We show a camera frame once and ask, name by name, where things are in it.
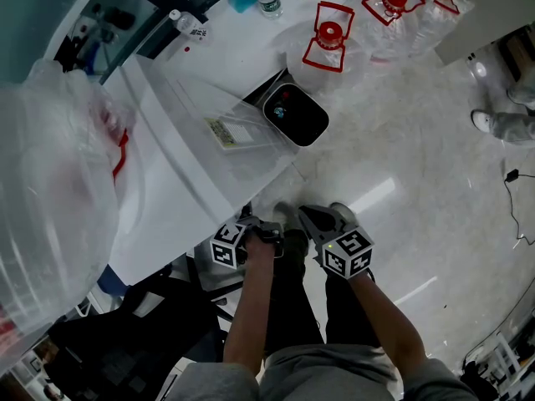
tile floor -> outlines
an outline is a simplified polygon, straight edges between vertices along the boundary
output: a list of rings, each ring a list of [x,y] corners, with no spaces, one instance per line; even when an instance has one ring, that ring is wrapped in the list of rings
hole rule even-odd
[[[535,174],[533,151],[484,135],[469,117],[474,108],[525,109],[508,101],[512,80],[492,49],[477,53],[474,70],[476,62],[485,77],[465,61],[441,67],[432,53],[321,98],[328,130],[253,202],[266,219],[280,200],[351,206],[376,244],[377,283],[416,325],[428,355],[453,370],[535,275],[535,246],[517,244],[502,183],[514,168]],[[529,179],[512,186],[531,238],[534,189]],[[304,283],[325,328],[324,274],[312,260]]]

black chair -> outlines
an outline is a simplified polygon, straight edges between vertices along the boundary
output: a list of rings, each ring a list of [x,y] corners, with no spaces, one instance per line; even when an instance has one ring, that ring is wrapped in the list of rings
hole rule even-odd
[[[61,322],[48,335],[58,346],[45,365],[53,383],[73,401],[153,401],[182,357],[222,361],[226,332],[217,317],[232,320],[212,300],[242,287],[202,290],[195,262],[187,260],[190,282],[160,272],[129,288],[113,312]],[[148,292],[163,297],[143,317],[133,312]]]

forearm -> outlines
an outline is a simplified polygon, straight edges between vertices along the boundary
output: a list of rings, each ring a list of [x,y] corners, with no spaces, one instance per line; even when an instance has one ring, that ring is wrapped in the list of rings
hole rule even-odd
[[[386,354],[400,370],[401,376],[407,376],[426,360],[420,334],[365,273],[351,278],[349,284]]]
[[[273,260],[247,265],[242,296],[225,343],[223,362],[239,363],[257,375],[262,364],[268,330]]]

black cable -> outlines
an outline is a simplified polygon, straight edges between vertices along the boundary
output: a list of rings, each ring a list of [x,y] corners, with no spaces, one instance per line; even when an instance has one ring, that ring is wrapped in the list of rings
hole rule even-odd
[[[515,221],[515,223],[517,223],[517,240],[520,241],[522,239],[525,239],[527,244],[529,246],[533,245],[533,243],[535,243],[535,240],[533,241],[529,241],[529,239],[527,239],[524,235],[520,236],[520,223],[518,222],[517,218],[514,216],[513,212],[512,212],[512,194],[511,194],[511,191],[509,190],[509,187],[507,186],[507,183],[511,183],[513,182],[514,180],[516,180],[518,177],[527,177],[527,178],[535,178],[535,175],[527,175],[527,174],[518,174],[518,170],[512,170],[511,172],[509,172],[507,174],[507,178],[503,181],[503,185],[505,186],[505,188],[507,189],[507,193],[509,193],[509,200],[511,201],[511,217],[512,219]],[[524,298],[524,296],[527,294],[527,292],[529,291],[529,289],[532,287],[533,283],[535,282],[535,277],[532,279],[531,282],[529,282],[529,285],[527,286],[526,288],[526,291],[524,291],[524,293],[520,296],[520,298],[518,299],[517,303],[512,307],[511,311],[507,314],[507,316],[503,319],[503,321],[501,321],[497,326],[496,328],[494,328],[494,330],[492,330],[492,332],[486,336],[483,340],[481,340],[473,349],[471,349],[464,357],[463,361],[462,361],[462,370],[464,371],[465,369],[465,366],[466,366],[466,357],[468,356],[468,354],[470,352],[472,352],[474,349],[476,349],[478,346],[482,345],[492,334],[494,334],[497,329],[499,327],[501,327],[504,322],[509,319],[509,317],[511,316],[511,314],[513,313],[513,311],[515,310],[515,308],[520,304],[520,302],[522,301],[522,299]]]

